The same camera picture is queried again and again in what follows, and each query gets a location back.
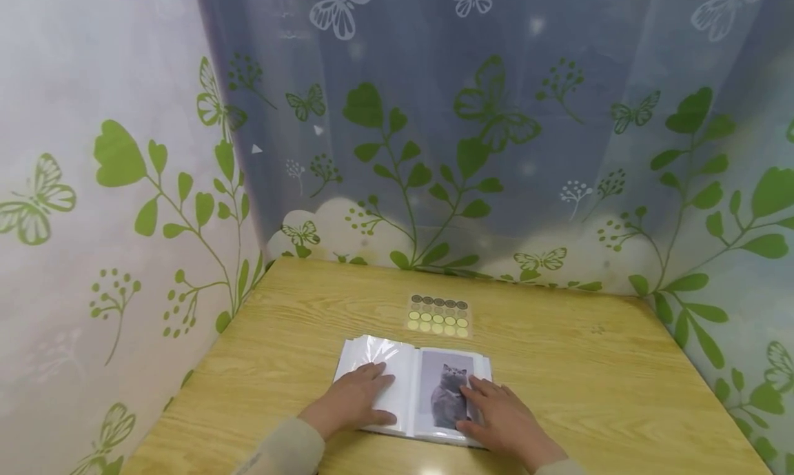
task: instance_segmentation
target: table surface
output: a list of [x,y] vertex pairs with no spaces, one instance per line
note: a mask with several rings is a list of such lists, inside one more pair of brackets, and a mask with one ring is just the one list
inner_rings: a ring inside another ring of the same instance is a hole
[[[414,293],[464,299],[474,338],[405,327]],[[639,299],[393,268],[280,259],[198,365],[124,475],[229,475],[271,429],[322,394],[361,334],[490,356],[590,475],[768,475]],[[350,432],[322,475],[517,474],[480,449]]]

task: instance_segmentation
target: cat photo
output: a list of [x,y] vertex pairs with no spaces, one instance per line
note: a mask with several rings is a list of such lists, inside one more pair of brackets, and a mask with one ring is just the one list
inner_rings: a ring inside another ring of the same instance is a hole
[[470,356],[427,351],[422,356],[419,385],[419,427],[428,430],[452,429],[459,421],[471,419],[461,385],[469,384],[474,370]]

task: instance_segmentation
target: sleeve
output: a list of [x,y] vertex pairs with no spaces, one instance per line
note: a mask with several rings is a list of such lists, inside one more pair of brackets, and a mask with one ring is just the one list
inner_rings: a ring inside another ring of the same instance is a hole
[[573,459],[557,461],[550,465],[541,466],[535,475],[586,475],[584,470]]
[[265,438],[234,475],[314,475],[324,450],[325,441],[317,430],[290,418]]

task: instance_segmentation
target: curtain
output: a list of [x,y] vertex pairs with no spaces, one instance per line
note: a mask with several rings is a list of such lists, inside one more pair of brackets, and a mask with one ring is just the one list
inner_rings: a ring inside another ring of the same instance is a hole
[[645,298],[794,473],[794,0],[199,3],[268,255]]
[[263,272],[202,17],[0,0],[0,43],[0,472],[117,475]]

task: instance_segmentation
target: hand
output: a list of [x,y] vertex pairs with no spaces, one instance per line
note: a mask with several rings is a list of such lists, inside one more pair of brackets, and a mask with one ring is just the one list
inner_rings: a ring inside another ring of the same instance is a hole
[[510,388],[475,376],[470,376],[469,382],[471,388],[463,386],[460,391],[480,410],[484,425],[458,422],[460,432],[495,453],[517,458],[530,474],[543,465],[568,459]]
[[378,393],[395,381],[394,375],[382,375],[383,370],[386,363],[368,363],[348,372],[298,418],[317,430],[326,442],[344,429],[395,424],[397,417],[392,413],[372,409]]

